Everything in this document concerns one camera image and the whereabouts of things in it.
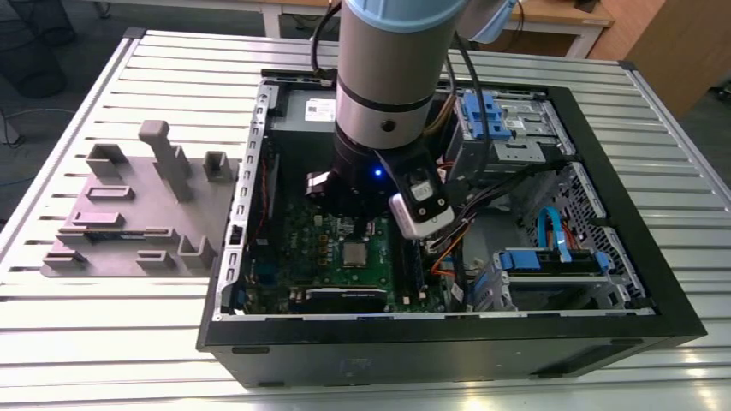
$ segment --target aluminum extrusion table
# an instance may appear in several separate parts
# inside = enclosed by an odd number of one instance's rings
[[[92,145],[149,155],[138,124],[161,119],[189,157],[240,158],[260,70],[308,69],[305,41],[141,33],[118,44],[0,234],[0,408],[731,409],[731,195],[645,81],[612,62],[472,58],[483,80],[573,91],[709,332],[680,348],[569,380],[245,390],[194,350],[208,279],[45,278]],[[324,43],[322,66],[336,54]]]

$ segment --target floor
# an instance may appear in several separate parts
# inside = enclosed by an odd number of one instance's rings
[[[233,13],[224,10],[164,8],[133,4],[112,5],[112,18],[101,20],[92,4],[85,1],[64,2],[69,20],[76,28],[77,41],[54,49],[60,65],[68,76],[64,93],[44,99],[17,95],[6,81],[0,80],[0,107],[5,113],[34,108],[74,110],[114,50],[126,27],[240,35],[264,35],[264,24],[256,13]],[[0,20],[12,18],[6,4],[0,3]],[[313,22],[290,16],[281,18],[281,35],[306,39]],[[325,32],[325,39],[336,39],[337,29]],[[12,126],[25,136],[26,143],[16,150],[0,146],[0,227],[17,205],[32,177],[62,133],[70,115],[62,112],[37,112],[12,119]],[[697,144],[711,165],[727,183],[731,183],[731,104],[720,103],[709,94],[681,125]]]

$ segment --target motherboard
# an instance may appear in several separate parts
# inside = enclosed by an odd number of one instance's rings
[[[389,218],[364,222],[362,232],[353,218],[322,214],[302,200],[288,201],[281,214],[277,240],[256,245],[249,313],[444,309],[441,287],[425,283],[417,246],[404,244]]]

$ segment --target ventilation grille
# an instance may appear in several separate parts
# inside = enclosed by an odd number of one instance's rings
[[[528,220],[523,220],[525,222],[524,227],[528,242],[533,247],[537,247],[537,212],[543,206],[553,206],[559,210],[560,215],[568,220],[568,229],[581,248],[592,248],[595,251],[604,252],[615,263],[613,274],[625,277],[628,274],[627,267],[619,251],[616,251],[609,243],[607,231],[591,224],[591,220],[597,216],[576,173],[572,170],[564,170],[559,178],[553,180],[555,190],[549,190],[549,194],[556,195],[545,195],[536,204],[536,207],[533,207],[531,214],[527,215]],[[543,179],[541,183],[551,184],[551,181]]]

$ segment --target table leg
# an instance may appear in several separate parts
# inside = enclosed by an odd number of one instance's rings
[[[278,39],[281,37],[278,24],[280,15],[280,4],[261,4],[261,16],[264,17],[264,35],[274,39]]]
[[[93,2],[93,9],[100,19],[108,19],[112,15],[109,13],[110,3]]]
[[[14,144],[18,138],[20,136],[17,131],[14,131],[14,128],[12,128],[12,125],[2,118],[2,113],[0,113],[0,145],[6,144],[8,142],[10,144]]]
[[[603,27],[583,27],[581,33],[576,36],[571,48],[568,49],[568,58],[585,58],[592,51],[593,43],[601,35]]]

